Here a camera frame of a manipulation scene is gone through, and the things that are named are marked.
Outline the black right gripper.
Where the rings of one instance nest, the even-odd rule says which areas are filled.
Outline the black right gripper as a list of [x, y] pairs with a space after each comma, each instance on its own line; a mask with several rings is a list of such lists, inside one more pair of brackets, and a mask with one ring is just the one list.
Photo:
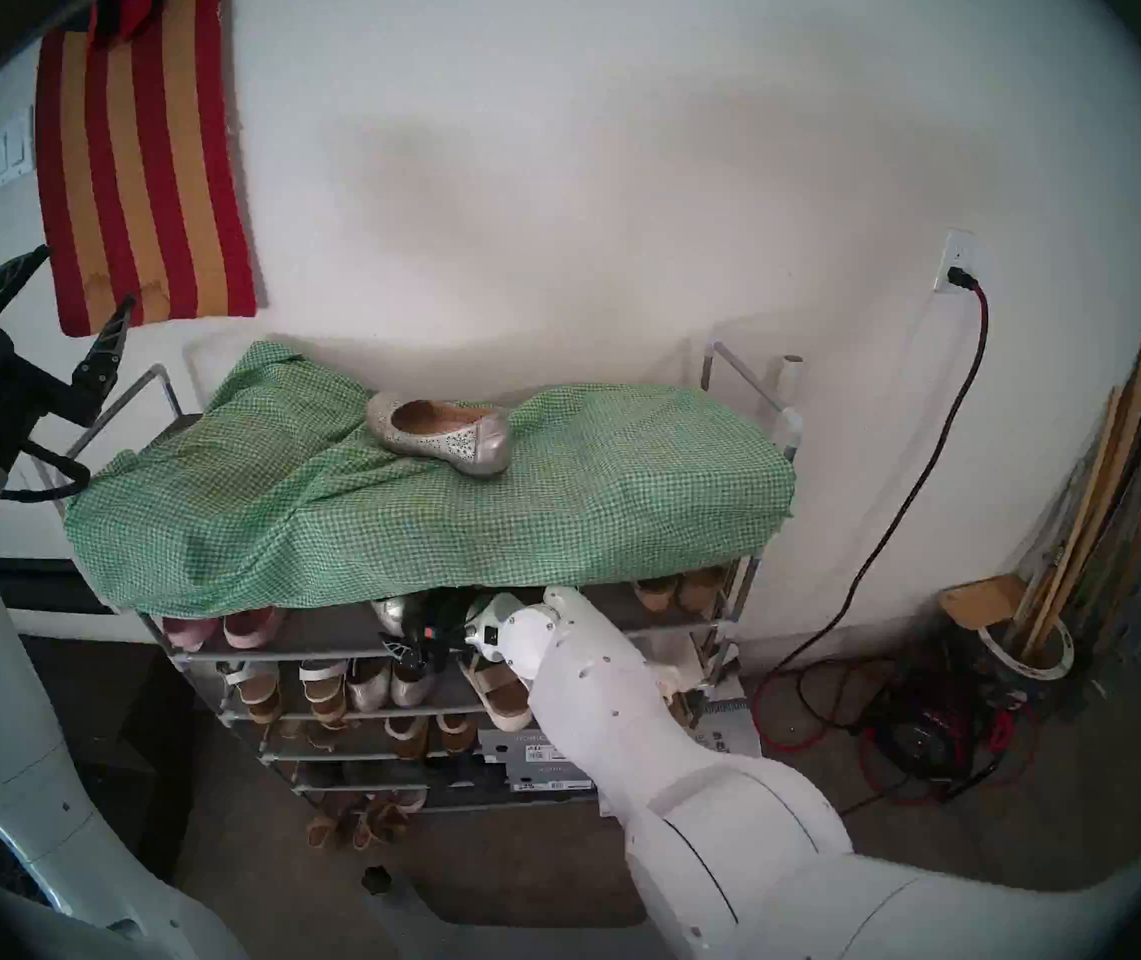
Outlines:
[[466, 647], [470, 592], [414, 592], [403, 596], [400, 636], [380, 635], [388, 656], [400, 670], [440, 670], [452, 653]]

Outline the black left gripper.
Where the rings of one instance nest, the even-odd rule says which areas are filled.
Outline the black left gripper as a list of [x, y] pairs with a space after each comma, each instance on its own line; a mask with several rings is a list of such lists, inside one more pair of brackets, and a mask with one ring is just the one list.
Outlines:
[[[41, 244], [0, 265], [0, 315], [22, 288], [49, 259]], [[127, 333], [138, 297], [126, 295], [102, 326], [88, 354], [79, 362], [70, 382], [22, 358], [13, 340], [0, 329], [0, 469], [13, 470], [29, 450], [31, 435], [44, 416], [70, 423], [94, 423], [118, 382]]]

